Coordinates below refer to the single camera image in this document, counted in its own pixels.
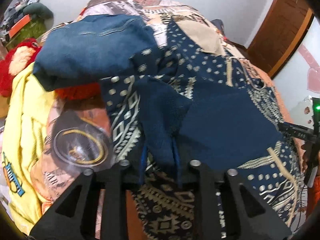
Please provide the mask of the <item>yellow garment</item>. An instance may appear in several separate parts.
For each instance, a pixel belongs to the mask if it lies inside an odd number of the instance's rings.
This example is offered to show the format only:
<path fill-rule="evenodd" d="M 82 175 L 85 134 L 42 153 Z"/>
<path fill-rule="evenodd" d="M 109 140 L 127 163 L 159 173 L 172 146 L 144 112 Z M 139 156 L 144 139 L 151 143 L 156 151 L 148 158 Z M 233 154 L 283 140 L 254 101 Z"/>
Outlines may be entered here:
<path fill-rule="evenodd" d="M 24 194 L 10 192 L 9 209 L 16 226 L 29 234 L 42 216 L 46 197 L 31 181 L 31 169 L 41 158 L 47 119 L 54 93 L 43 89 L 32 74 L 33 64 L 14 77 L 9 111 L 4 127 L 2 152 L 11 163 Z"/>

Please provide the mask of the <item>navy patterned hooded jacket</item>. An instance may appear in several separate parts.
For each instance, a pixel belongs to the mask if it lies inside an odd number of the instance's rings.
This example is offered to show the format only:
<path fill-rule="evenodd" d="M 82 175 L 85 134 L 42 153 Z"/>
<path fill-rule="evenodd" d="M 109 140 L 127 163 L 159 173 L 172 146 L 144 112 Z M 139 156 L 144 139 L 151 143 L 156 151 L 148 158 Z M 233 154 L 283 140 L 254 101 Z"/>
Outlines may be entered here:
<path fill-rule="evenodd" d="M 195 190 L 177 187 L 173 137 L 181 172 L 189 159 L 219 172 L 235 168 L 291 225 L 299 164 L 277 128 L 284 116 L 275 89 L 232 55 L 203 52 L 179 22 L 169 23 L 166 38 L 166 46 L 132 56 L 129 74 L 100 81 L 117 158 L 140 154 L 144 142 L 152 156 L 133 192 L 149 239 L 190 239 L 196 224 Z"/>

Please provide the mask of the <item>white wardrobe sliding door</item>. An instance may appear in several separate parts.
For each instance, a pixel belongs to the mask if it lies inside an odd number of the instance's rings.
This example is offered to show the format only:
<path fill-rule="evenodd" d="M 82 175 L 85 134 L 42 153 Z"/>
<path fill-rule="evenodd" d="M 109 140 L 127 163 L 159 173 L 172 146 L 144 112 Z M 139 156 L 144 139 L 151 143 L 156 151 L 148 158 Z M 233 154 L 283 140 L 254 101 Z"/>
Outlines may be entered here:
<path fill-rule="evenodd" d="M 319 98 L 319 21 L 316 18 L 273 81 L 292 122 L 311 128 L 312 98 Z"/>

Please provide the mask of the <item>pile of clutter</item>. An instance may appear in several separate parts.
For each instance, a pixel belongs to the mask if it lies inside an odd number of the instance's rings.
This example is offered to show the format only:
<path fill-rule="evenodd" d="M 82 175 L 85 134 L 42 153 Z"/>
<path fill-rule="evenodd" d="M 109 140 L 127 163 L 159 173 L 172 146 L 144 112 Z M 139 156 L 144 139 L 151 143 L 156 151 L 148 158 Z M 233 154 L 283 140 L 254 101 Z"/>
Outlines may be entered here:
<path fill-rule="evenodd" d="M 1 21 L 1 30 L 9 31 L 22 17 L 25 7 L 39 2 L 40 0 L 18 0 L 12 7 L 9 7 Z"/>

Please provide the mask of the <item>red plush garment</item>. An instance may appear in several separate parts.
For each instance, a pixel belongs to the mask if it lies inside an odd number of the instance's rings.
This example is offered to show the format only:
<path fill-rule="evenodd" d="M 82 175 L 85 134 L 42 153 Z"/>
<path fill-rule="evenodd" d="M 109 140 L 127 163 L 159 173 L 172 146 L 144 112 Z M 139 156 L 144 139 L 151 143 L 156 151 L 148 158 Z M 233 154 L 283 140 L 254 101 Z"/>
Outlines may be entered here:
<path fill-rule="evenodd" d="M 41 46 L 34 38 L 28 38 L 10 50 L 1 61 L 1 96 L 11 97 L 14 77 L 35 61 Z M 62 99 L 80 100 L 98 96 L 101 93 L 98 83 L 89 83 L 55 90 Z"/>

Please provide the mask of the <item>grey backpack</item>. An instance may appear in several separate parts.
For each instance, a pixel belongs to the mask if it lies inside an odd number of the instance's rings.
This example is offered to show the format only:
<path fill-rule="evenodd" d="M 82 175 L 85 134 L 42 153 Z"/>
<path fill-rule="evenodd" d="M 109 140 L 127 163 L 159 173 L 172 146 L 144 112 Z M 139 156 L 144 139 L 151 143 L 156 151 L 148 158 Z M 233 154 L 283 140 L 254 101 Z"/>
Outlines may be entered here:
<path fill-rule="evenodd" d="M 217 29 L 220 31 L 220 33 L 223 36 L 225 36 L 225 28 L 224 28 L 223 21 L 221 19 L 218 19 L 218 18 L 214 19 L 211 21 L 211 23 L 217 27 Z"/>

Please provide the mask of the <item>orange box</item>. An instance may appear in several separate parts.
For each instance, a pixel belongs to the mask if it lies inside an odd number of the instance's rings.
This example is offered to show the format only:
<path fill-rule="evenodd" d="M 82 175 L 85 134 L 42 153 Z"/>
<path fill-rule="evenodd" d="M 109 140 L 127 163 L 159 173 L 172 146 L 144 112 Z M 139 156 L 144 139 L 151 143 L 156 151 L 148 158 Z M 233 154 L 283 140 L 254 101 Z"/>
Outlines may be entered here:
<path fill-rule="evenodd" d="M 23 16 L 12 28 L 9 30 L 9 37 L 14 37 L 26 24 L 30 22 L 30 16 Z"/>

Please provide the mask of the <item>green covered cabinet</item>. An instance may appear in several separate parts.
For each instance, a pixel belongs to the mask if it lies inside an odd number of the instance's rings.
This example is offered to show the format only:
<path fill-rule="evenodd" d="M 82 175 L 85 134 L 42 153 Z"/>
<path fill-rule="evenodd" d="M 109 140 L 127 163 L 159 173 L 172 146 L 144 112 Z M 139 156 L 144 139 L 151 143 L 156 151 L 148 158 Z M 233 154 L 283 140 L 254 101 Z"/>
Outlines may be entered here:
<path fill-rule="evenodd" d="M 30 21 L 5 44 L 5 47 L 7 50 L 11 50 L 28 38 L 40 37 L 46 30 L 44 20 Z"/>

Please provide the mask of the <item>folded blue jeans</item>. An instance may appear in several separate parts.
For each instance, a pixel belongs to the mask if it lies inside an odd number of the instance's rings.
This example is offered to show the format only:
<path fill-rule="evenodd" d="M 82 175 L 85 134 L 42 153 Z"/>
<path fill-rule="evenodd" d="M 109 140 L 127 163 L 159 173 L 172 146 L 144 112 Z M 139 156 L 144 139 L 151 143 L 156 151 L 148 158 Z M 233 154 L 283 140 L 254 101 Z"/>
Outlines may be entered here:
<path fill-rule="evenodd" d="M 46 91 L 97 82 L 129 74 L 131 57 L 156 47 L 140 16 L 89 15 L 49 33 L 33 75 Z"/>

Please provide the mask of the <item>dark green cushion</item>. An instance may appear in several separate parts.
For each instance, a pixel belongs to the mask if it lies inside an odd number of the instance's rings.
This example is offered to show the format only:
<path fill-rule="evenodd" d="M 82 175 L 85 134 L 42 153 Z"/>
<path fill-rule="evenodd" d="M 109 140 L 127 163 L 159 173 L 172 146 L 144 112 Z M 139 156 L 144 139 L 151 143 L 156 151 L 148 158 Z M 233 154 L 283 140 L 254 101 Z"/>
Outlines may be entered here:
<path fill-rule="evenodd" d="M 23 15 L 28 15 L 31 20 L 49 20 L 54 17 L 53 12 L 42 3 L 36 2 L 23 9 Z"/>

